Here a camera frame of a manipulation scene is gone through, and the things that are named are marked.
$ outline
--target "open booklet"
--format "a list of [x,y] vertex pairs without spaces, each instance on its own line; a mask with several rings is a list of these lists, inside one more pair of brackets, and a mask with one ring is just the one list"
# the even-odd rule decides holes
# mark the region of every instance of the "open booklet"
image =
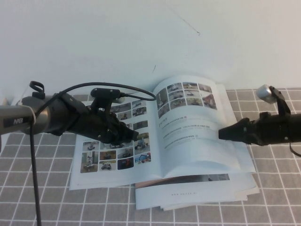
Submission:
[[[218,84],[217,88],[227,123],[236,123],[224,86]],[[235,148],[243,164],[249,162],[250,155],[242,155],[244,149],[240,145],[235,143]],[[136,183],[135,187],[137,209],[161,206],[164,210],[172,210],[208,202],[242,201],[247,200],[247,195],[259,192],[251,172],[166,178]]]
[[218,130],[228,123],[213,81],[172,77],[153,93],[156,102],[128,97],[111,108],[120,121],[139,132],[135,141],[110,145],[77,135],[70,190],[254,171],[250,157],[240,161],[249,155],[245,145],[239,144],[242,151],[237,153],[237,144],[218,139]]

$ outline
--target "robotic arm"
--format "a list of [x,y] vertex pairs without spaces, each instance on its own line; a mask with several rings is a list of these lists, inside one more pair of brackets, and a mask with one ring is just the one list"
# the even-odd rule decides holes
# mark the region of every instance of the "robotic arm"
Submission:
[[246,144],[270,145],[301,141],[301,114],[291,114],[282,93],[272,86],[263,85],[256,91],[257,96],[269,103],[277,103],[278,114],[259,114],[259,119],[250,121],[243,118],[236,124],[220,129],[219,139],[244,142]]
[[46,132],[60,136],[68,131],[114,145],[128,143],[138,135],[110,112],[113,102],[131,96],[118,89],[92,90],[95,99],[91,106],[85,106],[66,92],[46,97],[41,83],[31,82],[30,87],[37,92],[22,99],[22,105],[0,106],[0,135],[18,130],[29,134],[33,112],[36,114],[34,134]]

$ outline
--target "cable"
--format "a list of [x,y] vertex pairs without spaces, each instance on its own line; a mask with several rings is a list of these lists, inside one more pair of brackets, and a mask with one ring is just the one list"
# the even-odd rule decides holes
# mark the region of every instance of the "cable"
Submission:
[[34,126],[34,121],[32,121],[30,125],[30,152],[32,156],[32,180],[33,180],[33,189],[34,189],[34,199],[36,202],[37,226],[42,226],[37,165],[36,165],[36,156],[35,156],[35,149],[34,149],[34,138],[33,138],[33,126]]
[[59,92],[58,94],[54,95],[51,99],[49,99],[37,112],[36,112],[36,117],[39,116],[39,114],[46,108],[48,107],[52,102],[54,102],[56,99],[60,98],[62,95],[64,95],[65,93],[74,90],[74,89],[78,89],[81,87],[85,87],[85,86],[114,86],[114,87],[119,87],[119,88],[125,88],[125,89],[131,89],[131,90],[135,90],[138,92],[142,92],[145,93],[153,98],[144,98],[144,97],[137,97],[137,96],[132,96],[132,95],[128,95],[126,94],[125,97],[134,97],[134,98],[138,98],[141,100],[147,100],[147,101],[153,101],[156,100],[156,96],[154,94],[152,94],[151,92],[148,92],[144,89],[140,89],[140,88],[136,88],[136,87],[132,87],[132,86],[127,86],[127,85],[121,85],[121,84],[116,84],[116,83],[106,83],[106,82],[88,82],[88,83],[82,83],[79,85],[75,85],[75,86],[71,86],[65,90],[63,90],[62,92]]
[[[39,90],[35,89],[36,85],[37,85],[36,82],[31,81],[30,87],[33,88],[36,91],[39,91]],[[147,94],[147,95],[149,95],[153,98],[138,97],[138,96],[134,96],[134,95],[121,93],[122,97],[133,97],[133,98],[137,98],[137,99],[140,99],[140,100],[147,100],[147,101],[156,100],[156,96],[153,93],[148,92],[144,89],[140,89],[140,88],[136,88],[136,87],[132,87],[132,86],[127,86],[127,85],[115,84],[115,83],[88,82],[88,83],[82,83],[82,84],[79,84],[79,85],[69,87],[69,88],[59,92],[58,94],[54,95],[35,113],[35,118],[37,118],[39,116],[39,114],[41,114],[41,112],[46,107],[48,107],[52,102],[54,102],[55,100],[60,98],[65,93],[67,93],[71,90],[74,90],[74,89],[85,87],[85,86],[114,86],[114,87],[119,87],[119,88],[131,89],[131,90],[135,90],[135,91],[138,91],[138,92],[145,93],[145,94]],[[35,198],[35,204],[36,204],[37,226],[42,226],[41,211],[40,211],[40,198],[39,198],[39,186],[38,186],[37,167],[36,167],[36,158],[35,158],[35,149],[34,149],[34,138],[33,138],[33,126],[34,126],[34,124],[35,124],[35,120],[31,122],[31,126],[30,126],[30,150],[31,150],[31,156],[32,156],[32,179],[33,179],[34,198]]]

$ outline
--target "gray checkered surface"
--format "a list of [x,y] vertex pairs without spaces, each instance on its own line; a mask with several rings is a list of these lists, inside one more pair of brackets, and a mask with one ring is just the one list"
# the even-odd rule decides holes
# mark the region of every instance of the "gray checkered surface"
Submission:
[[[301,89],[280,90],[292,113],[301,113]],[[277,114],[277,107],[259,100],[254,90],[227,93],[237,120],[257,119],[264,111]],[[136,210],[133,185],[69,191],[75,139],[71,133],[35,135],[43,226],[301,225],[301,158],[288,145],[249,146],[260,193],[248,196],[248,201],[162,211]],[[299,143],[293,148],[301,153]],[[35,225],[31,169],[29,136],[10,134],[0,155],[0,226]]]

